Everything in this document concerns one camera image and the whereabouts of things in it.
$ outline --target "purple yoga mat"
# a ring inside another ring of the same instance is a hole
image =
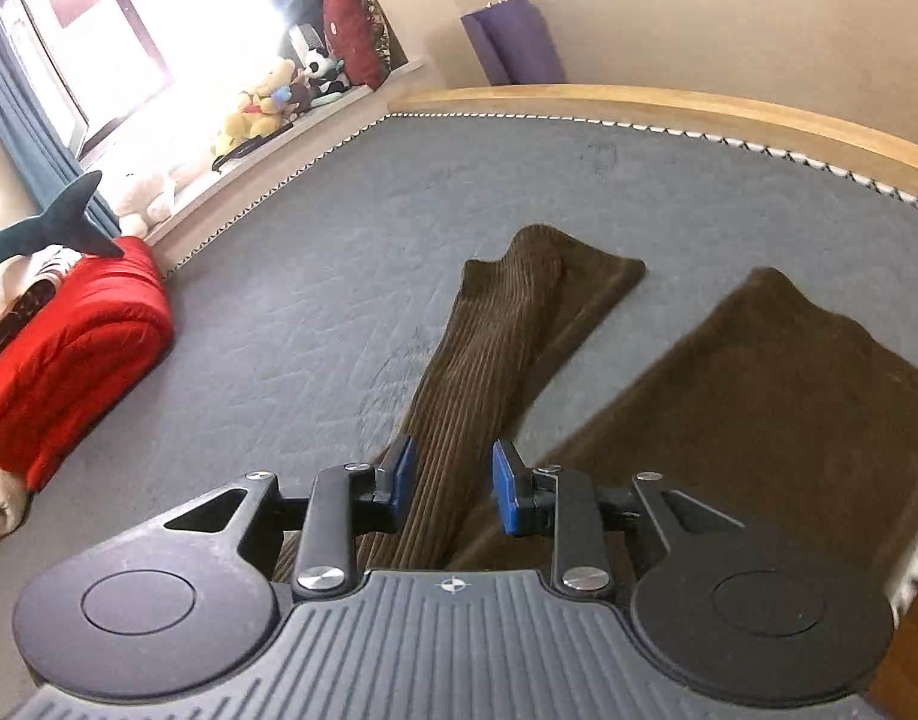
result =
[[[529,0],[497,2],[462,23],[491,85],[566,83],[545,19]]]

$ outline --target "panda plush toy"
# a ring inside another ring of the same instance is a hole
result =
[[[302,64],[305,66],[302,74],[312,90],[313,108],[332,103],[352,87],[349,77],[343,73],[342,59],[323,56],[321,52],[313,49],[302,57]]]

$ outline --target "red pillow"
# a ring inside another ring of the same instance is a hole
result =
[[[350,82],[379,89],[389,74],[376,53],[386,28],[371,15],[369,0],[323,0],[323,25],[329,50],[346,60],[343,69]]]

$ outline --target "ribbed plastic surface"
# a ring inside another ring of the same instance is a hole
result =
[[[28,718],[296,720],[877,720],[857,697],[733,707],[672,682],[606,605],[552,595],[531,571],[376,571],[345,599],[300,605],[251,666],[195,696],[109,707],[43,688]]]

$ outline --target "black circular disc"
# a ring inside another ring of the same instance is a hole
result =
[[[831,701],[861,687],[892,635],[859,572],[747,531],[691,536],[638,583],[632,620],[674,679],[758,707]]]
[[[127,539],[38,575],[13,614],[26,664],[70,693],[114,700],[189,690],[241,664],[278,605],[259,571],[202,538]]]
[[[196,590],[168,571],[123,571],[93,584],[83,595],[83,614],[109,634],[136,637],[172,628],[196,604]]]

